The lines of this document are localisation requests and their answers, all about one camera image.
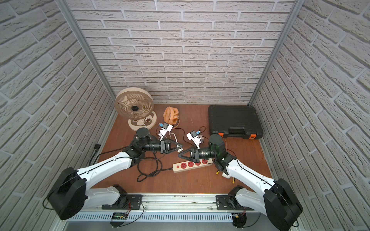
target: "toolbox handle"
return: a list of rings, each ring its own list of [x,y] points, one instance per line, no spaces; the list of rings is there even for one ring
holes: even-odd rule
[[[242,133],[235,133],[235,132],[230,132],[230,130],[240,130]],[[234,137],[244,137],[245,134],[245,127],[229,127],[229,134],[232,134]]]

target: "beige desk fan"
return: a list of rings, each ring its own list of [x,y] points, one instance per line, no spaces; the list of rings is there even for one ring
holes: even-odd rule
[[[128,125],[134,131],[142,127],[151,129],[157,121],[152,96],[141,88],[120,91],[114,107],[119,115],[129,119]]]

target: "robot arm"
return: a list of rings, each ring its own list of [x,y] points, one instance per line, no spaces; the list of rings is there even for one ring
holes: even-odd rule
[[[221,136],[209,137],[209,146],[200,149],[190,148],[179,154],[180,158],[196,163],[199,159],[214,158],[213,163],[226,178],[235,177],[253,191],[242,186],[235,187],[229,193],[229,205],[252,208],[265,214],[279,230],[287,231],[302,213],[299,203],[290,185],[283,179],[268,178],[245,166],[225,149]]]
[[[112,205],[125,194],[122,187],[91,187],[116,172],[138,164],[144,159],[146,151],[167,154],[181,148],[182,145],[173,140],[158,140],[150,135],[147,128],[140,128],[130,145],[115,156],[78,170],[71,167],[63,170],[47,199],[62,220],[74,216],[83,208]]]

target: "fan base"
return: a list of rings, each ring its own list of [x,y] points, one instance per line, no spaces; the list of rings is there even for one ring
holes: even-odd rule
[[[129,119],[128,125],[130,128],[134,131],[138,130],[139,128],[147,128],[151,129],[155,126],[157,122],[157,114],[155,112],[150,113],[146,118],[144,119]]]

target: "brick wall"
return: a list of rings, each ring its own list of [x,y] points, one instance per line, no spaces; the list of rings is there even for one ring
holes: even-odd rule
[[[54,1],[1,2],[0,230],[48,230],[42,200],[87,164],[113,103]]]
[[[113,90],[246,104],[293,1],[70,0]]]
[[[369,6],[306,0],[254,103],[305,230],[370,227]]]

